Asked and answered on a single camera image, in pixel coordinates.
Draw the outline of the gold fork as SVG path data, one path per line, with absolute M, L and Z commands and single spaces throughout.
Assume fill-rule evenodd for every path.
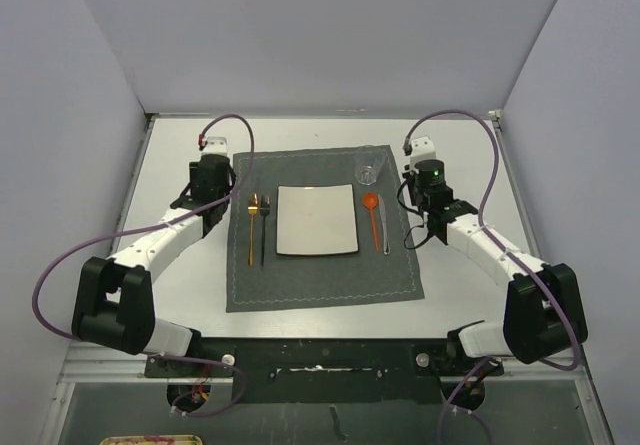
M 255 218 L 259 211 L 259 203 L 258 203 L 258 194 L 253 193 L 249 198 L 248 203 L 248 214 L 249 214 L 249 251 L 248 251 L 248 265 L 250 267 L 253 266 L 254 263 L 254 228 L 255 228 Z

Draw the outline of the dark handled silver fork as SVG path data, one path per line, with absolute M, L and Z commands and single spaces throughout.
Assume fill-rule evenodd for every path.
M 267 218 L 270 215 L 271 210 L 270 197 L 267 194 L 263 194 L 260 198 L 259 213 L 261 216 L 261 246 L 260 246 L 260 266 L 264 267 L 265 255 L 266 255 L 266 225 Z

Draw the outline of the orange plastic spoon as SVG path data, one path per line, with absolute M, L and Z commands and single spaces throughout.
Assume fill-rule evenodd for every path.
M 366 192 L 363 195 L 362 203 L 364 207 L 369 211 L 372 234 L 374 239 L 374 246 L 375 246 L 375 250 L 379 252 L 380 241 L 379 241 L 378 227 L 377 227 L 376 215 L 375 215 L 376 207 L 378 206 L 378 197 L 373 192 Z

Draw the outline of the silver table knife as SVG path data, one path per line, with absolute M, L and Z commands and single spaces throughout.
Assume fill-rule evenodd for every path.
M 383 254 L 385 256 L 390 255 L 390 241 L 387 222 L 386 205 L 382 195 L 378 194 L 379 214 L 381 220 L 381 227 L 383 233 Z

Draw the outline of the clear plastic cup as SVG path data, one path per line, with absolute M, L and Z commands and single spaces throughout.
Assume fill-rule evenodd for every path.
M 365 186 L 377 182 L 385 164 L 386 155 L 381 147 L 366 145 L 355 152 L 355 179 Z

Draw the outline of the dark grey cloth placemat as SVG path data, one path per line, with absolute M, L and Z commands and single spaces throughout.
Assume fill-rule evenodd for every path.
M 229 312 L 272 311 L 316 307 L 368 305 L 421 300 L 425 293 L 420 266 L 405 210 L 398 204 L 398 168 L 388 145 L 381 147 L 385 164 L 370 190 L 382 195 L 387 213 L 390 255 L 383 254 L 383 233 L 376 215 L 380 251 L 374 246 L 369 211 L 362 203 L 367 187 L 355 179 L 357 148 L 329 148 L 238 153 L 237 176 L 246 179 L 230 206 L 226 255 L 226 309 Z M 332 256 L 286 256 L 276 252 L 277 190 L 279 186 L 323 187 L 351 184 L 359 251 Z M 254 263 L 248 265 L 248 203 L 253 193 L 271 201 L 266 225 L 266 255 L 260 266 L 261 216 L 255 218 Z

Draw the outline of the white square plate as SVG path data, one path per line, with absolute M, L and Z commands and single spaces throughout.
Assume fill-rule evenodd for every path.
M 276 252 L 286 256 L 332 256 L 359 251 L 354 189 L 279 186 Z

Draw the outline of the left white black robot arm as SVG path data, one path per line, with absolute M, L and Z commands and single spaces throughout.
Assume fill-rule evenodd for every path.
M 228 156 L 204 153 L 189 164 L 189 183 L 161 218 L 160 228 L 108 258 L 82 267 L 72 318 L 75 338 L 131 355 L 168 355 L 180 375 L 200 370 L 197 332 L 156 316 L 153 282 L 221 221 L 235 173 Z

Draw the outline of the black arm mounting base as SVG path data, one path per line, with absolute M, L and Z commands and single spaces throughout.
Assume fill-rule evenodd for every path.
M 466 375 L 478 362 L 443 338 L 201 338 L 189 353 L 196 363 L 150 358 L 144 374 L 230 378 L 244 404 L 439 404 L 442 381 Z

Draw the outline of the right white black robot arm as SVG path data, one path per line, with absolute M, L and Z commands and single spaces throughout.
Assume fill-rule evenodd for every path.
M 486 224 L 480 211 L 454 197 L 445 180 L 444 163 L 426 159 L 405 167 L 401 190 L 407 190 L 413 212 L 424 219 L 426 238 L 438 239 L 474 262 L 504 293 L 499 321 L 481 320 L 452 332 L 445 349 L 448 367 L 469 373 L 481 357 L 513 357 L 524 364 L 543 362 L 570 350 L 581 362 L 581 344 L 588 337 L 575 272 L 561 263 L 550 265 L 521 251 Z

